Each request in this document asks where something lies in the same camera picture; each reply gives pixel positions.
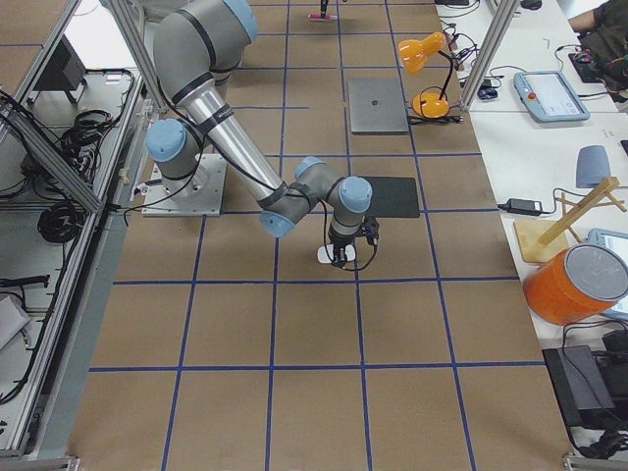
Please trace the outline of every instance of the gray stand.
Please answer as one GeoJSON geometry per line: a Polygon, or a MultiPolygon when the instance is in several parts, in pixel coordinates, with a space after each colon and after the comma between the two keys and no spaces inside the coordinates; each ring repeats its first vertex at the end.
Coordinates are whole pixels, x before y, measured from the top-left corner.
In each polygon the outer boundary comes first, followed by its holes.
{"type": "MultiPolygon", "coordinates": [[[[207,181],[198,190],[188,191],[186,188],[181,194],[157,202],[168,193],[160,184],[150,186],[146,192],[144,204],[154,204],[142,208],[141,212],[147,217],[180,217],[180,216],[220,216],[220,207],[223,201],[225,173],[227,162],[218,154],[203,154],[196,173],[204,172],[207,181]]],[[[157,166],[153,169],[151,180],[161,179],[157,166]]]]}

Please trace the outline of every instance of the wooden base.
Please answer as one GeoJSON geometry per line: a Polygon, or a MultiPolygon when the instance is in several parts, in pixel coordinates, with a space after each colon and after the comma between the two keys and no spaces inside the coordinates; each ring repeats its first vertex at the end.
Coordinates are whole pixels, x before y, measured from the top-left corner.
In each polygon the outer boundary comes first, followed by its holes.
{"type": "Polygon", "coordinates": [[[524,262],[547,262],[558,252],[569,247],[565,233],[559,235],[548,244],[539,243],[539,237],[554,224],[556,224],[556,221],[517,220],[514,222],[521,258],[524,262]]]}

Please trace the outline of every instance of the lamp base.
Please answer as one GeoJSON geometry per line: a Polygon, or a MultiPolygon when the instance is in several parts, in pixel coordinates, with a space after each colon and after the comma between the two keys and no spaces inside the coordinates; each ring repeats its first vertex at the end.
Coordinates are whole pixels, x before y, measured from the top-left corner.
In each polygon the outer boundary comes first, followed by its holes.
{"type": "Polygon", "coordinates": [[[556,224],[556,221],[517,220],[514,222],[514,231],[517,234],[521,258],[524,262],[547,262],[558,252],[569,247],[565,233],[562,233],[548,244],[539,243],[539,237],[554,224],[556,224]]]}
{"type": "Polygon", "coordinates": [[[423,118],[442,118],[449,113],[449,104],[438,93],[419,93],[412,100],[412,109],[423,118]]]}

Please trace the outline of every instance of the lamp head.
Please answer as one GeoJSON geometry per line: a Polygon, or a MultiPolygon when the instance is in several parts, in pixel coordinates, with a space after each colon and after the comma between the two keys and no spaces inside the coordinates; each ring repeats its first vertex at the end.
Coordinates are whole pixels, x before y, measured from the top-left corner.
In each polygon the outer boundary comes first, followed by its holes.
{"type": "Polygon", "coordinates": [[[610,177],[610,166],[604,146],[589,145],[580,149],[576,165],[576,187],[595,188],[608,177],[610,177]]]}
{"type": "Polygon", "coordinates": [[[433,32],[423,40],[406,39],[399,42],[399,59],[403,67],[412,75],[417,74],[425,62],[433,54],[436,54],[446,45],[445,35],[441,32],[433,32]]]}

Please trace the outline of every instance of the black band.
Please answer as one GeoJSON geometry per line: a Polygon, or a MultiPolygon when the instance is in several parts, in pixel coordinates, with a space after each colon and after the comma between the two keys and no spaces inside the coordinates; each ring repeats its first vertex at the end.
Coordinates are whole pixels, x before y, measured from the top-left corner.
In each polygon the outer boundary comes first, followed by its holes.
{"type": "Polygon", "coordinates": [[[229,106],[227,103],[225,103],[225,105],[220,110],[216,111],[212,116],[207,118],[196,128],[199,130],[199,132],[201,132],[204,135],[208,133],[209,131],[211,131],[216,126],[218,126],[228,117],[230,117],[233,113],[234,113],[234,110],[232,109],[232,107],[229,106]]]}
{"type": "Polygon", "coordinates": [[[194,89],[198,88],[206,81],[211,80],[213,77],[214,76],[212,76],[211,72],[206,72],[202,76],[195,78],[193,81],[184,86],[181,90],[175,93],[175,96],[173,96],[173,103],[175,105],[179,104],[179,102],[186,98],[194,89]]]}
{"type": "Polygon", "coordinates": [[[300,182],[291,183],[289,187],[297,190],[307,198],[307,204],[310,207],[310,211],[314,209],[318,203],[318,198],[316,197],[316,194],[314,194],[314,191],[312,191],[312,188],[310,188],[307,184],[300,182]]]}
{"type": "Polygon", "coordinates": [[[266,209],[272,206],[273,204],[275,204],[280,199],[282,199],[282,197],[284,197],[284,195],[287,192],[288,192],[288,185],[285,183],[282,183],[282,185],[279,188],[277,188],[275,191],[273,191],[271,194],[269,194],[263,199],[259,199],[257,201],[257,204],[259,204],[260,208],[266,209]]]}
{"type": "Polygon", "coordinates": [[[209,68],[211,69],[216,64],[216,51],[214,50],[214,44],[212,44],[212,40],[209,38],[207,31],[203,27],[203,25],[190,13],[186,10],[177,10],[177,13],[188,20],[196,32],[202,39],[205,47],[207,48],[207,53],[209,54],[209,68]]]}
{"type": "Polygon", "coordinates": [[[332,184],[332,186],[330,187],[330,190],[325,195],[325,201],[327,201],[328,203],[330,202],[330,196],[332,195],[332,191],[334,191],[334,188],[338,186],[338,183],[342,182],[343,180],[344,180],[344,177],[340,177],[334,182],[334,184],[332,184]]]}

